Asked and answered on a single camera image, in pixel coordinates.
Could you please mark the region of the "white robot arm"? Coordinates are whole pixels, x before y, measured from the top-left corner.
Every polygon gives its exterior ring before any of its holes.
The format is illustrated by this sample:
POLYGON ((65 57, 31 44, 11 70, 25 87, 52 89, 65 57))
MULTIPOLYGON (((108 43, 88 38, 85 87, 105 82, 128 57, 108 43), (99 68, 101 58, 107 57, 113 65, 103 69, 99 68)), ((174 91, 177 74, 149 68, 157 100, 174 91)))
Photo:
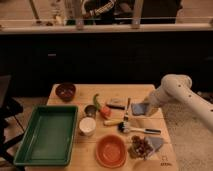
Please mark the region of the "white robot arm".
POLYGON ((213 133, 213 104, 194 93, 191 86, 192 79, 187 75, 165 75, 161 79, 161 85, 144 99, 144 102, 148 104, 145 115, 153 115, 158 108, 176 99, 190 108, 213 133))

